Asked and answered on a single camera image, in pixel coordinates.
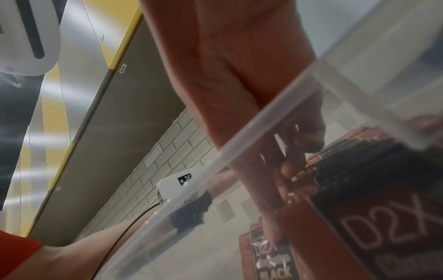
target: person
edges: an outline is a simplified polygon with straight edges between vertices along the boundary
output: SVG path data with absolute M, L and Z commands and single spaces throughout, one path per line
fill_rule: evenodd
M 315 60 L 294 0 L 140 0 L 140 6 L 175 91 L 217 149 Z M 312 95 L 288 120 L 290 125 L 276 131 L 285 154 L 268 135 L 233 162 L 232 170 L 221 173 L 226 176 L 221 182 L 228 183 L 208 189 L 215 197 L 239 178 L 263 215 L 271 241 L 281 234 L 270 216 L 305 165 L 305 152 L 324 145 L 321 105 L 322 95 Z M 155 210 L 130 228 L 112 254 Z M 130 223 L 61 248 L 0 232 L 0 280 L 89 280 Z

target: hand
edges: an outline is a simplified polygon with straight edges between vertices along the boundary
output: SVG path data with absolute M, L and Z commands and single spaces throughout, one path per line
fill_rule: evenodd
M 315 59 L 293 0 L 141 4 L 174 89 L 217 149 Z M 312 96 L 277 131 L 286 157 L 268 135 L 232 163 L 266 221 L 283 205 L 304 153 L 323 146 L 321 105 L 321 95 Z M 268 239 L 279 238 L 263 226 Z

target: dark slot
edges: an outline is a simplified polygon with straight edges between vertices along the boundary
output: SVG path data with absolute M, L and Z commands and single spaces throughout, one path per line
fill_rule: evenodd
M 37 24 L 32 13 L 31 4 L 29 0 L 15 0 L 17 3 L 20 17 L 22 18 L 26 34 L 28 35 L 29 43 L 31 44 L 32 52 L 37 59 L 45 57 L 42 41 L 38 34 Z

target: brick wall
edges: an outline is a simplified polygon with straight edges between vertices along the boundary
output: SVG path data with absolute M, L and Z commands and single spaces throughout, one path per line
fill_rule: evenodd
M 211 142 L 185 109 L 76 240 L 137 217 L 158 202 L 158 181 L 191 167 L 202 168 L 216 155 Z

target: black cable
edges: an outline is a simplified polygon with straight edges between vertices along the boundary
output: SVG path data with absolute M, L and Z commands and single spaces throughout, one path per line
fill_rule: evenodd
M 154 207 L 159 206 L 160 203 L 157 203 L 155 205 L 152 205 L 151 207 L 149 207 L 148 209 L 146 209 L 145 211 L 143 211 L 126 229 L 125 231 L 120 235 L 120 237 L 117 239 L 117 241 L 115 241 L 115 243 L 112 245 L 111 249 L 109 249 L 108 253 L 105 255 L 105 257 L 103 258 L 102 262 L 98 265 L 97 270 L 94 272 L 94 275 L 92 275 L 91 280 L 94 280 L 94 278 L 97 276 L 98 272 L 100 271 L 100 269 L 103 267 L 103 265 L 105 264 L 106 260 L 108 259 L 109 255 L 111 254 L 112 250 L 114 250 L 114 248 L 117 246 L 118 242 L 123 238 L 123 236 L 128 232 L 128 230 L 141 218 L 143 217 L 146 213 L 148 213 L 149 211 L 151 211 Z

